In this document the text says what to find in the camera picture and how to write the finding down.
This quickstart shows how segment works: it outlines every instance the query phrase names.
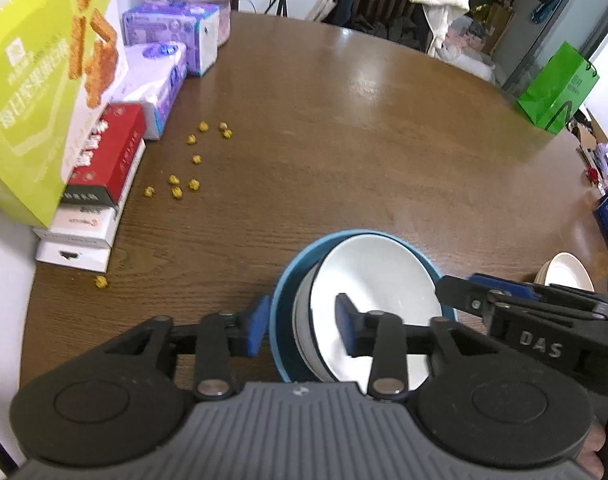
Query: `wooden table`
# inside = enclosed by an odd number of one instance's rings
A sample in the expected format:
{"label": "wooden table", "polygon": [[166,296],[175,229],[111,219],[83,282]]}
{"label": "wooden table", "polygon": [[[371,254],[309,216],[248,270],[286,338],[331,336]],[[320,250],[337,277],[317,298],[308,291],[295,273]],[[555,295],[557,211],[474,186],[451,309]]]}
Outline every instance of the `wooden table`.
{"label": "wooden table", "polygon": [[[199,121],[211,129],[187,146]],[[273,290],[299,250],[346,228],[399,235],[459,276],[532,278],[569,251],[603,288],[608,251],[576,146],[484,81],[406,47],[234,12],[217,63],[186,81],[163,139],[148,143],[109,288],[90,272],[37,265],[21,381],[155,314],[190,323],[240,310]],[[174,200],[170,174],[201,189]],[[180,364],[190,384],[190,362]],[[267,349],[236,367],[277,380]]]}

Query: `blue bowl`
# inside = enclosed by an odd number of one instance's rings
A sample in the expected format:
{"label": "blue bowl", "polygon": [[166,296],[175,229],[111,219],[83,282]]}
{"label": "blue bowl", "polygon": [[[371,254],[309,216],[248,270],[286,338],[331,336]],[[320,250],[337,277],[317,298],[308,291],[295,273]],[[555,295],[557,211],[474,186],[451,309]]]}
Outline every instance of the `blue bowl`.
{"label": "blue bowl", "polygon": [[[338,231],[314,241],[301,251],[295,259],[289,263],[289,266],[286,267],[279,282],[277,282],[277,287],[275,288],[271,301],[271,316],[269,320],[271,353],[273,354],[273,360],[275,361],[277,370],[279,370],[279,374],[284,382],[319,381],[319,379],[308,369],[299,355],[293,336],[292,310],[299,284],[308,271],[312,269],[319,260],[326,256],[332,248],[346,240],[346,238],[363,234],[381,235],[401,243],[421,261],[421,264],[428,271],[433,283],[441,278],[439,270],[431,264],[430,260],[424,256],[421,251],[418,251],[404,240],[387,233],[367,229],[351,229],[348,231]],[[442,305],[441,312],[443,316],[449,317],[450,319],[457,319],[455,311],[449,306]]]}

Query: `blue gripper pad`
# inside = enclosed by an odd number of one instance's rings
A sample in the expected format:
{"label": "blue gripper pad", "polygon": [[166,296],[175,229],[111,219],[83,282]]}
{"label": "blue gripper pad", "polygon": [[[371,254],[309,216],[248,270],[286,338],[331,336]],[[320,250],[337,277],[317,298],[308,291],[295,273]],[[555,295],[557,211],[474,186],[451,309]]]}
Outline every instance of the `blue gripper pad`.
{"label": "blue gripper pad", "polygon": [[482,274],[471,274],[468,277],[469,282],[477,283],[478,285],[489,286],[496,288],[502,292],[508,292],[510,296],[515,298],[524,298],[525,300],[539,300],[540,297],[535,291],[528,285],[521,283],[511,282],[510,280],[503,280],[501,278],[490,278]]}
{"label": "blue gripper pad", "polygon": [[343,342],[346,353],[350,356],[355,354],[355,327],[353,326],[353,320],[346,312],[343,303],[339,300],[335,300],[335,322],[337,324],[337,330],[340,333],[341,342]]}
{"label": "blue gripper pad", "polygon": [[268,318],[271,310],[271,298],[261,298],[248,326],[248,357],[255,357],[260,351],[261,340],[268,330]]}

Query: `white bowl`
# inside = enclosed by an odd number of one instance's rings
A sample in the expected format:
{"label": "white bowl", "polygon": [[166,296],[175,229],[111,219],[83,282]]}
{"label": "white bowl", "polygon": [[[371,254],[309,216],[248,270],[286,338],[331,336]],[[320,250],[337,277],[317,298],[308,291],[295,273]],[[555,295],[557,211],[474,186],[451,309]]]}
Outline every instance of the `white bowl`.
{"label": "white bowl", "polygon": [[591,292],[595,290],[591,277],[586,272],[581,261],[571,253],[556,254],[545,267],[542,267],[542,271],[543,275],[539,283],[543,285],[556,283],[558,285],[590,290]]}
{"label": "white bowl", "polygon": [[[335,323],[335,298],[346,293],[357,310],[384,310],[406,324],[428,325],[441,316],[435,286],[427,270],[402,244],[380,235],[358,235],[340,243],[321,261],[313,280],[310,311],[313,343],[338,381],[356,381],[366,391],[372,357],[347,355]],[[306,334],[298,331],[300,344]],[[419,386],[428,377],[425,356],[409,355],[408,384]]]}

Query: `purple package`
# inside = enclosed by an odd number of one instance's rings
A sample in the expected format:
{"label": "purple package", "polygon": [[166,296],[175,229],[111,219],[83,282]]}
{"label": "purple package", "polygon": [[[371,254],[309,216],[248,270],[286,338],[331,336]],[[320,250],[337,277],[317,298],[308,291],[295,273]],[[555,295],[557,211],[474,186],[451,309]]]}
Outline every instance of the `purple package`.
{"label": "purple package", "polygon": [[146,118],[144,138],[158,140],[186,78],[186,45],[144,43],[125,50],[128,73],[111,102],[141,104]]}
{"label": "purple package", "polygon": [[178,41],[186,45],[190,73],[203,75],[217,60],[219,7],[146,0],[124,12],[126,45]]}

